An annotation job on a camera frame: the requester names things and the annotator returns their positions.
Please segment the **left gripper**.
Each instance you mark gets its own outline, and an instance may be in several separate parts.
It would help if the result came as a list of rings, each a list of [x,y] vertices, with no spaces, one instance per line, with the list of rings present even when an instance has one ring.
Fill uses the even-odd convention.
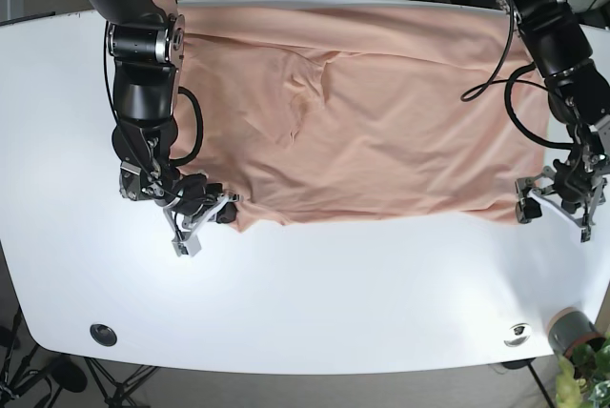
[[[586,243],[591,239],[595,211],[604,202],[609,155],[591,152],[588,146],[559,149],[567,152],[563,161],[554,159],[545,172],[515,181],[516,218],[519,224],[528,224],[542,217],[543,209],[557,215],[565,211],[578,228],[579,242]]]

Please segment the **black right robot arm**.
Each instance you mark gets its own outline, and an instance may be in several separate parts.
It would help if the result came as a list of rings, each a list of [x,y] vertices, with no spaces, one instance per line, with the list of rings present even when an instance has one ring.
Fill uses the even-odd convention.
[[[103,61],[121,161],[119,192],[153,201],[173,229],[179,256],[201,250],[200,228],[232,223],[238,195],[203,173],[183,174],[203,144],[203,115],[195,95],[180,86],[185,18],[176,0],[89,0],[105,19]]]

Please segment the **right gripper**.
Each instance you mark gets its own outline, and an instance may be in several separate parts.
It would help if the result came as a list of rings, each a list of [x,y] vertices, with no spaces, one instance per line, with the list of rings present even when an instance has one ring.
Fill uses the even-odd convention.
[[[209,183],[202,173],[161,172],[163,176],[155,177],[123,161],[119,192],[131,201],[152,200],[160,206],[173,230],[174,251],[178,256],[193,257],[202,249],[197,235],[200,228],[208,222],[233,223],[241,196],[225,190],[222,184]]]

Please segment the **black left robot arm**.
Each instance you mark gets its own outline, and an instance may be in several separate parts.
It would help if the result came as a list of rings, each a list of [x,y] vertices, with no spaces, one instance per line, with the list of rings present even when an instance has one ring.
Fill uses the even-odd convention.
[[[498,0],[510,17],[510,37],[518,36],[532,61],[513,71],[504,86],[504,107],[530,141],[568,153],[535,176],[516,180],[516,218],[527,224],[543,209],[576,226],[581,242],[591,238],[594,213],[604,201],[609,175],[609,84],[597,70],[592,48],[568,0]],[[567,142],[548,141],[525,128],[512,104],[515,84],[537,71],[552,115],[563,124]]]

